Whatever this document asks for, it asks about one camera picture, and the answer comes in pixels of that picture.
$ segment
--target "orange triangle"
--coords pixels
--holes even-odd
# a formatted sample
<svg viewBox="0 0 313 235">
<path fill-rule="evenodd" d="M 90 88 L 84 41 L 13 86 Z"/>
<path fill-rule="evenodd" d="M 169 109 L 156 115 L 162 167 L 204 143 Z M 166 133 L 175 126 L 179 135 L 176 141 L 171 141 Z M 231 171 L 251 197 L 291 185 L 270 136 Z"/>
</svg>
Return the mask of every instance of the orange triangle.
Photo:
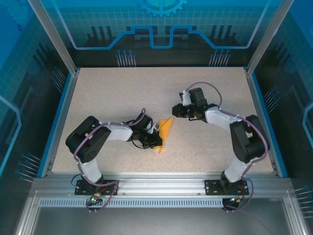
<svg viewBox="0 0 313 235">
<path fill-rule="evenodd" d="M 168 133 L 170 132 L 170 129 L 171 129 L 171 126 L 172 126 L 172 123 L 173 123 L 173 118 L 171 117 L 170 119 L 168 120 L 160 120 L 158 122 L 158 125 L 159 125 L 159 136 L 162 138 L 163 140 L 163 145 L 161 148 L 159 148 L 158 150 L 158 153 L 161 153 L 162 152 L 162 149 L 163 149 L 163 146 L 165 144 L 165 141 L 167 139 L 167 136 L 168 136 Z"/>
</svg>

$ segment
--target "blue panel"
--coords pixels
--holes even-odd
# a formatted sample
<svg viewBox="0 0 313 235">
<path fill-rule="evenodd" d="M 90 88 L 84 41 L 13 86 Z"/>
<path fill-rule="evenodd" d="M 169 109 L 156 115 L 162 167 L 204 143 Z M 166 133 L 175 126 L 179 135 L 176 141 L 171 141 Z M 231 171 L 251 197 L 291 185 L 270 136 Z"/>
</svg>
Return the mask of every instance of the blue panel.
<svg viewBox="0 0 313 235">
<path fill-rule="evenodd" d="M 45 146 L 45 150 L 44 150 L 44 153 L 43 153 L 43 158 L 42 158 L 42 161 L 40 162 L 40 166 L 39 166 L 39 169 L 38 169 L 38 172 L 37 172 L 37 177 L 42 177 L 43 174 L 45 173 L 44 172 L 45 164 L 46 164 L 46 161 L 49 161 L 49 159 L 47 159 L 48 158 L 48 152 L 49 152 L 49 149 L 51 147 L 52 139 L 53 139 L 53 136 L 55 134 L 55 129 L 57 127 L 57 124 L 58 124 L 58 121 L 59 121 L 59 118 L 60 118 L 61 110 L 62 110 L 62 107 L 63 107 L 63 104 L 64 104 L 65 96 L 67 94 L 68 85 L 69 85 L 69 83 L 71 81 L 71 78 L 72 78 L 72 75 L 69 73 L 68 76 L 67 76 L 67 81 L 65 83 L 61 99 L 60 99 L 60 103 L 58 105 L 57 112 L 56 112 L 54 120 L 53 120 L 51 131 L 50 131 L 50 134 L 49 134 L 49 137 L 48 137 L 48 140 L 47 140 L 47 144 Z"/>
<path fill-rule="evenodd" d="M 280 170 L 282 172 L 282 176 L 287 178 L 288 174 L 287 174 L 286 167 L 285 167 L 285 164 L 284 164 L 284 161 L 283 161 L 283 157 L 282 157 L 280 149 L 278 147 L 277 139 L 276 139 L 276 136 L 275 136 L 272 124 L 270 122 L 268 111 L 266 109 L 266 106 L 265 106 L 265 103 L 264 103 L 264 100 L 263 100 L 263 96 L 262 96 L 262 93 L 261 93 L 261 90 L 260 90 L 260 86 L 259 86 L 258 80 L 256 79 L 255 73 L 252 74 L 252 79 L 253 79 L 253 82 L 254 82 L 254 85 L 255 85 L 255 88 L 256 88 L 257 95 L 258 95 L 258 97 L 260 99 L 261 108 L 262 108 L 262 111 L 264 113 L 266 125 L 268 126 L 269 134 L 270 134 L 270 137 L 271 137 L 273 145 L 274 145 L 274 146 L 271 146 L 271 148 L 275 149 L 277 160 L 278 160 L 278 163 L 279 163 L 279 166 L 280 166 Z"/>
</svg>

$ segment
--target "speckled work surface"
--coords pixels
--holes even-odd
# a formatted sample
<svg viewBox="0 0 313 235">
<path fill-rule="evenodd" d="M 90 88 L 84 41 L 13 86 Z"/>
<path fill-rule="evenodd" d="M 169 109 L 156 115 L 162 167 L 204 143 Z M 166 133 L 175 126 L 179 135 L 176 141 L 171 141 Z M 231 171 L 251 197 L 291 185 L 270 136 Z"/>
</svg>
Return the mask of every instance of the speckled work surface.
<svg viewBox="0 0 313 235">
<path fill-rule="evenodd" d="M 168 119 L 172 107 L 181 102 L 179 92 L 197 81 L 210 82 L 221 91 L 223 109 L 256 114 L 243 68 L 81 69 L 52 171 L 78 172 L 65 140 L 86 117 L 128 121 L 145 107 L 154 120 Z M 215 90 L 200 87 L 208 103 L 219 103 Z M 202 121 L 175 118 L 161 154 L 156 149 L 140 150 L 131 142 L 107 141 L 97 160 L 102 172 L 222 172 L 234 157 L 227 131 Z M 272 172 L 269 157 L 250 171 Z"/>
</svg>

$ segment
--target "blue background wall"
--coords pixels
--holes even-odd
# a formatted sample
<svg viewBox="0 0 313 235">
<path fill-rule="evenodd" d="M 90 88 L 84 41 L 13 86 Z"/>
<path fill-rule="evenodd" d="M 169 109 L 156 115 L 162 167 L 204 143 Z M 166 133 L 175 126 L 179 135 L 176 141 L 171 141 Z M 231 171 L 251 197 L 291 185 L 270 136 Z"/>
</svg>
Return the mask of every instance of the blue background wall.
<svg viewBox="0 0 313 235">
<path fill-rule="evenodd" d="M 294 1 L 255 71 L 295 188 L 313 187 L 312 9 Z"/>
<path fill-rule="evenodd" d="M 68 71 L 26 0 L 0 0 L 0 32 L 0 96 L 22 123 L 0 99 L 0 234 L 13 234 L 36 173 L 21 155 L 41 158 L 61 97 L 56 68 Z"/>
<path fill-rule="evenodd" d="M 77 66 L 118 67 L 245 66 L 280 0 L 160 2 L 43 1 Z"/>
</svg>

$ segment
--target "robotic arm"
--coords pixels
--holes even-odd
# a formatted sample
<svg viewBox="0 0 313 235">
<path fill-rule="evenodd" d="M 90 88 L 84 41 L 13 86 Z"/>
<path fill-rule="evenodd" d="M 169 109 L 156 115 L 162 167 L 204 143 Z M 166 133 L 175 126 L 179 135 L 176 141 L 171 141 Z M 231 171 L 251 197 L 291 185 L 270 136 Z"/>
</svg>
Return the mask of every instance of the robotic arm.
<svg viewBox="0 0 313 235">
<path fill-rule="evenodd" d="M 95 117 L 86 118 L 67 138 L 66 145 L 70 152 L 74 154 L 82 141 L 101 125 Z M 79 149 L 77 157 L 78 164 L 83 174 L 92 183 L 102 184 L 103 177 L 99 170 L 96 156 L 106 141 L 140 141 L 142 149 L 162 146 L 162 138 L 158 135 L 158 123 L 146 114 L 140 114 L 136 120 L 126 122 L 125 125 L 119 123 L 108 123 L 99 128 Z"/>
<path fill-rule="evenodd" d="M 232 138 L 235 158 L 230 166 L 221 174 L 220 183 L 227 193 L 232 184 L 241 180 L 251 164 L 265 152 L 263 141 L 256 131 L 236 116 L 231 116 L 216 104 L 207 104 L 201 88 L 179 93 L 182 104 L 173 107 L 172 113 L 178 118 L 202 120 L 215 124 L 229 131 Z M 259 119 L 255 115 L 245 117 L 265 136 Z"/>
</svg>

